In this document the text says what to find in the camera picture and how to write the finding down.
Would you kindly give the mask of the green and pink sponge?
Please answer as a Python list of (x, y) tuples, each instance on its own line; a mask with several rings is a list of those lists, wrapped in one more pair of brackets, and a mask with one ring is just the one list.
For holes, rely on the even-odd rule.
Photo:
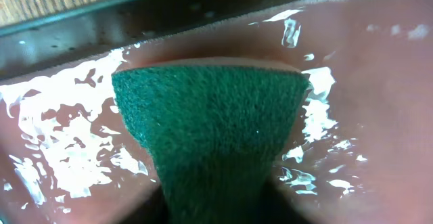
[(304, 101), (305, 75), (219, 58), (124, 70), (112, 86), (159, 177), (159, 223), (302, 222), (271, 173)]

